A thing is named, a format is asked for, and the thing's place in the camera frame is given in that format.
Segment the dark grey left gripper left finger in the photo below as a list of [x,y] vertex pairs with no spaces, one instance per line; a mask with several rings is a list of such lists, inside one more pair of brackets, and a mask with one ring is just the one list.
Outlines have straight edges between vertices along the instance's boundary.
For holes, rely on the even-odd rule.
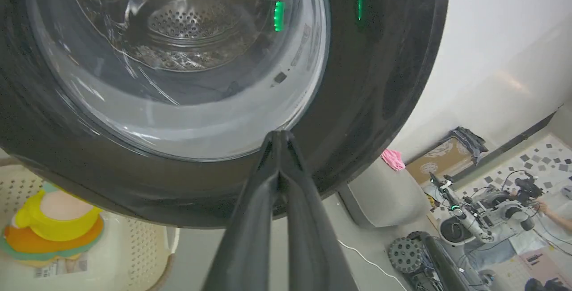
[[280,154],[287,139],[286,131],[265,137],[202,291],[268,291],[270,228],[279,191]]

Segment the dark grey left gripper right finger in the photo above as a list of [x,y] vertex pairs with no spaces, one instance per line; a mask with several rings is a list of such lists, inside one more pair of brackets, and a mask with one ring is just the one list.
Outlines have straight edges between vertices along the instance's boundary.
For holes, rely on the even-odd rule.
[[281,132],[289,291],[359,291],[294,135]]

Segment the black round washing machine door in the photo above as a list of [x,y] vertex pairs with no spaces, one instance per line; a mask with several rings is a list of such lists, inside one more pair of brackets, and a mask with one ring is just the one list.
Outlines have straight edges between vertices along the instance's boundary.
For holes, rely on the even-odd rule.
[[449,0],[0,0],[0,149],[108,211],[227,224],[272,131],[323,197],[399,133]]

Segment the grey round bin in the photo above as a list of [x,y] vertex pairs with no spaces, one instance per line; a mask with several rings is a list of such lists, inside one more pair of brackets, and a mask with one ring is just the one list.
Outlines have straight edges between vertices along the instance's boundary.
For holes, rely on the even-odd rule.
[[378,158],[338,194],[352,220],[361,228],[411,224],[430,210],[426,193],[403,169],[395,171]]

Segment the cream perforated laundry basket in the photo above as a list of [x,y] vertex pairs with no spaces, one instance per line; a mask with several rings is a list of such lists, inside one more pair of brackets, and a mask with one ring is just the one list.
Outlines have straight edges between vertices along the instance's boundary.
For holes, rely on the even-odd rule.
[[[45,181],[16,159],[0,158],[0,230]],[[159,291],[180,230],[103,210],[101,216],[102,238],[78,260],[30,267],[0,250],[0,291]]]

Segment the pink cloth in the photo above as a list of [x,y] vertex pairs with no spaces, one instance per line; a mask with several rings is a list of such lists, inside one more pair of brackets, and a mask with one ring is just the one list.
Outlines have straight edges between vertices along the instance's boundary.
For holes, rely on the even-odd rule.
[[395,150],[384,150],[380,158],[394,171],[399,172],[406,168],[403,163],[402,154]]

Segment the brown cardboard box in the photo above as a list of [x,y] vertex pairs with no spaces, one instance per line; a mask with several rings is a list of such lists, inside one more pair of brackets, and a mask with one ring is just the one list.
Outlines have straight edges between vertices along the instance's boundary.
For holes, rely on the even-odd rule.
[[442,179],[443,175],[455,176],[472,165],[472,152],[452,137],[411,161],[406,170],[419,185],[425,186],[431,179],[431,173]]

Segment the white and grey background robot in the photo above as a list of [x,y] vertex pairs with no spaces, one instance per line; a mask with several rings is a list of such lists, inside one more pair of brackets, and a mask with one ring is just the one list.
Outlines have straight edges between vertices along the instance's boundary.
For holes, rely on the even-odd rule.
[[496,244],[512,236],[533,230],[533,217],[537,215],[537,199],[524,206],[516,195],[504,189],[486,187],[473,197],[459,197],[452,190],[452,178],[445,175],[440,180],[433,173],[430,182],[438,196],[449,204],[450,218],[439,228],[441,238],[453,246],[461,246],[478,240],[484,244]]

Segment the dark grey cloth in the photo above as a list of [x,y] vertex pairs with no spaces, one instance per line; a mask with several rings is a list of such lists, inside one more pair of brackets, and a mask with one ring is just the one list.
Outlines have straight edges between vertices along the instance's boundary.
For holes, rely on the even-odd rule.
[[464,148],[466,148],[466,150],[471,155],[471,159],[474,165],[477,165],[484,156],[484,153],[489,151],[485,146],[486,141],[484,138],[474,134],[474,132],[472,132],[470,129],[457,127],[449,131],[443,141],[445,142],[451,138],[456,138],[456,140]]

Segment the yellow and orange doll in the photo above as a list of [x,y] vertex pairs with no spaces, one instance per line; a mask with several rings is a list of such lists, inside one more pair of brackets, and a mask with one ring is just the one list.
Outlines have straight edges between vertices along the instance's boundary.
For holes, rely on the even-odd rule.
[[104,234],[101,212],[45,181],[0,230],[0,250],[30,267],[78,260]]

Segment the black wall baseboard strip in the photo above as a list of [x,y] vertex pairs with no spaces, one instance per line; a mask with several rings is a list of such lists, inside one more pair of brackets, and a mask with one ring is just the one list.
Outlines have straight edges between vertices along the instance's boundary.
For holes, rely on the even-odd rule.
[[539,132],[540,130],[545,128],[549,124],[549,122],[552,120],[552,118],[554,117],[555,114],[556,114],[556,112],[552,112],[549,116],[547,116],[544,119],[542,119],[541,121],[537,122],[531,128],[529,128],[529,129],[525,130],[524,132],[522,132],[521,134],[515,136],[514,138],[512,138],[511,140],[509,140],[508,142],[506,142],[502,146],[498,147],[496,150],[492,151],[490,154],[487,154],[485,157],[482,157],[482,159],[480,159],[480,161],[476,165],[472,165],[472,166],[464,169],[463,171],[460,171],[458,174],[454,175],[452,178],[454,179],[455,182],[458,182],[458,181],[466,178],[468,175],[476,172],[476,170],[484,168],[485,165],[488,165],[489,163],[491,163],[495,158],[497,158],[497,157],[501,156],[502,154],[504,154],[505,152],[511,150],[513,147],[516,147],[521,142],[528,140],[531,136],[533,136],[534,134],[536,134],[537,132]]

